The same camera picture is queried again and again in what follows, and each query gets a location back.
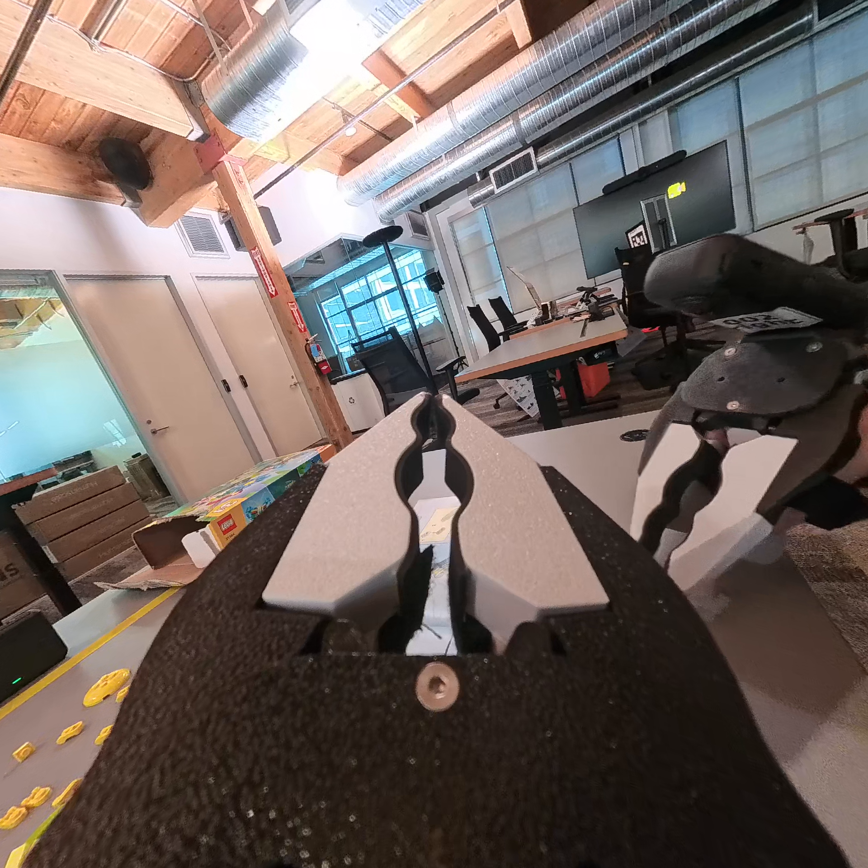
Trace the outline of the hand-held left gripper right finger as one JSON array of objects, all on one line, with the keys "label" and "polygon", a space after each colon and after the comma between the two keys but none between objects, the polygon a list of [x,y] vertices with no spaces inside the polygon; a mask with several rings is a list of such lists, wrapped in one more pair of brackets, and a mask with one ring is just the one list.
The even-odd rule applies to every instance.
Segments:
[{"label": "hand-held left gripper right finger", "polygon": [[522,624],[603,611],[609,596],[535,460],[438,398],[450,530],[450,622],[460,655],[504,648]]}]

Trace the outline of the white instruction booklet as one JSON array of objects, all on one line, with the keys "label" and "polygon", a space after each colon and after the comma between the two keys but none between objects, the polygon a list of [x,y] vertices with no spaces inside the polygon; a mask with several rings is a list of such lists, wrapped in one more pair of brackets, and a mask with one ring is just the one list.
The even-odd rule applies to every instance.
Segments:
[{"label": "white instruction booklet", "polygon": [[459,508],[454,495],[419,499],[413,506],[418,517],[419,548],[447,544]]}]

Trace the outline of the orange box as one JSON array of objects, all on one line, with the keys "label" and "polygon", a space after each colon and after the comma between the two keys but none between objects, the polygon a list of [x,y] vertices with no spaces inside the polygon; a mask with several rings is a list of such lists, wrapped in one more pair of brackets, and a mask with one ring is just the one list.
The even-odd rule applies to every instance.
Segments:
[{"label": "orange box", "polygon": [[559,394],[569,406],[584,406],[597,401],[597,397],[610,383],[606,363],[587,365],[570,363],[555,369]]}]

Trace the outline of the beige door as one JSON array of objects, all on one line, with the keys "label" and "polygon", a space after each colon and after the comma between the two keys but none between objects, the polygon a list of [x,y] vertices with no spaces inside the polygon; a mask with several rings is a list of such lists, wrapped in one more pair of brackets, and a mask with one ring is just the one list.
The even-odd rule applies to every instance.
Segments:
[{"label": "beige door", "polygon": [[255,458],[165,277],[72,276],[71,306],[181,504]]},{"label": "beige door", "polygon": [[319,444],[322,431],[255,277],[199,277],[197,288],[234,371],[237,390],[276,456]]}]

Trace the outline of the yellow tape strip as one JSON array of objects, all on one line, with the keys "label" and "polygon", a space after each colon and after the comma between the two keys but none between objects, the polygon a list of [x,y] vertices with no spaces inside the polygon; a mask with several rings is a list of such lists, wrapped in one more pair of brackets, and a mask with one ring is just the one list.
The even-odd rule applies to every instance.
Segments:
[{"label": "yellow tape strip", "polygon": [[83,647],[75,655],[71,657],[68,656],[56,667],[49,670],[47,674],[43,675],[38,680],[27,686],[26,689],[17,692],[12,698],[6,700],[2,704],[1,719],[3,720],[5,717],[13,713],[25,702],[37,695],[41,690],[49,687],[50,684],[66,675],[72,668],[76,667],[93,653],[97,652],[103,646],[113,641],[114,638],[121,635],[129,627],[132,627],[141,618],[147,616],[150,612],[155,610],[164,602],[168,601],[168,599],[170,599],[173,595],[183,590],[184,588],[182,587],[173,587],[160,592],[158,596],[147,602],[141,608],[137,609],[134,613],[123,619],[121,622],[117,623],[108,633],[95,639],[90,645]]}]

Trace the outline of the scattered yellow plastic bricks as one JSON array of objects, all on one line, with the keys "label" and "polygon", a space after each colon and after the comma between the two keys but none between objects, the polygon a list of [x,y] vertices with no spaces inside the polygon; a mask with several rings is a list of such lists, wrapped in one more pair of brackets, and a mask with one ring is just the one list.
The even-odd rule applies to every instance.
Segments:
[{"label": "scattered yellow plastic bricks", "polygon": [[132,674],[69,670],[2,718],[2,852],[64,807],[111,734]]}]

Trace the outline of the black box speaker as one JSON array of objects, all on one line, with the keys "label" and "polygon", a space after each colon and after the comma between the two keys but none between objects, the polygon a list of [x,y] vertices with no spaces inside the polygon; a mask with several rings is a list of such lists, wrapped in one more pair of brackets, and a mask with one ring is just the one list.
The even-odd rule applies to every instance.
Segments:
[{"label": "black box speaker", "polygon": [[[259,216],[263,220],[263,224],[268,233],[270,242],[273,245],[277,245],[281,243],[281,235],[279,233],[274,215],[269,207],[266,206],[258,206]],[[237,228],[237,225],[231,215],[228,212],[221,212],[221,223],[225,228],[229,239],[232,241],[233,247],[237,252],[246,253],[246,246],[244,244],[244,240],[241,237],[241,232]]]}]

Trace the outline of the black box device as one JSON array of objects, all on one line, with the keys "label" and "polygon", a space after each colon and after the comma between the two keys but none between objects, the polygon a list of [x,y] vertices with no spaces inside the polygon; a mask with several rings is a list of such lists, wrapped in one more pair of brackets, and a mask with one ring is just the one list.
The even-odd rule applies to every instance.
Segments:
[{"label": "black box device", "polygon": [[69,648],[42,612],[1,626],[1,702],[63,662]]}]

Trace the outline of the long silver air ducts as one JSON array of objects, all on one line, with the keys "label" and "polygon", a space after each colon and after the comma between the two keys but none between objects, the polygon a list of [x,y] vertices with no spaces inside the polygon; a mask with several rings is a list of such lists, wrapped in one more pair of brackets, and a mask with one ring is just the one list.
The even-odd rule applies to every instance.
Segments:
[{"label": "long silver air ducts", "polygon": [[526,149],[734,28],[803,2],[596,2],[338,179],[382,222]]}]

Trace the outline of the round black ceiling speaker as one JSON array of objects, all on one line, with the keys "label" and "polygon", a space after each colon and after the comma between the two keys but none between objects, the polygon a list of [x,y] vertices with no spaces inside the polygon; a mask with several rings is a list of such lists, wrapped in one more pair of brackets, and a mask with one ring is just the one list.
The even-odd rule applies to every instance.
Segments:
[{"label": "round black ceiling speaker", "polygon": [[97,152],[103,166],[114,178],[128,208],[142,206],[141,192],[153,183],[153,173],[142,148],[119,137],[107,137],[99,142]]}]

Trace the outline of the wooden support post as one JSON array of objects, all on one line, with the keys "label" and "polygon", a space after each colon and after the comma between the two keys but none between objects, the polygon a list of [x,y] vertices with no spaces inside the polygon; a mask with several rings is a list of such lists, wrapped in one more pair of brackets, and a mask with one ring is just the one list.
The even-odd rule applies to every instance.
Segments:
[{"label": "wooden support post", "polygon": [[314,415],[327,440],[341,451],[353,442],[353,432],[345,421],[327,375],[320,371],[308,351],[311,334],[259,213],[245,175],[244,162],[222,151],[214,161],[212,175],[288,342],[299,379],[312,401]]}]

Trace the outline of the large dark wall screen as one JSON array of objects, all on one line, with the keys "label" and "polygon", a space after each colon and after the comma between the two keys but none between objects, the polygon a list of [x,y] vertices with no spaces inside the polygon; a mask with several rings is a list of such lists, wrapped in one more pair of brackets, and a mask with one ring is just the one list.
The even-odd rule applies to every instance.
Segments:
[{"label": "large dark wall screen", "polygon": [[736,227],[726,142],[688,155],[679,150],[622,179],[574,210],[585,271],[598,277],[620,266],[614,248],[645,221],[654,255]]}]

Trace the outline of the white wall vent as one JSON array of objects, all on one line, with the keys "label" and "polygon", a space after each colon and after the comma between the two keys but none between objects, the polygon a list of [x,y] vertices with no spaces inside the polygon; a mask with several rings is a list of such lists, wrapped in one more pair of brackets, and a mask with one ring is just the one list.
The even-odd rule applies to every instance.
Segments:
[{"label": "white wall vent", "polygon": [[175,223],[183,245],[192,258],[227,259],[226,250],[214,218],[205,212],[191,211]]}]

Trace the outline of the white duct vent grille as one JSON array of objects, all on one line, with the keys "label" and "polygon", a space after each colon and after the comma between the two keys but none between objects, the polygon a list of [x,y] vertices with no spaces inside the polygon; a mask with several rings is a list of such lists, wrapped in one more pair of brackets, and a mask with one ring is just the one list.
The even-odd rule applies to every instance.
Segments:
[{"label": "white duct vent grille", "polygon": [[538,171],[536,151],[533,147],[527,147],[491,169],[490,181],[493,193],[498,194],[513,189],[537,175]]}]

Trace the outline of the wide silver air duct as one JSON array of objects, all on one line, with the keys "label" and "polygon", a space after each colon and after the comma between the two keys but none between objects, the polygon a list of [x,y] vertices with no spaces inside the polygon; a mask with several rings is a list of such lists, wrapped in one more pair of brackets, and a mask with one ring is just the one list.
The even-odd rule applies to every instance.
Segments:
[{"label": "wide silver air duct", "polygon": [[273,2],[201,80],[204,103],[234,135],[263,144],[288,125],[293,80],[309,53],[292,28],[313,5]]}]

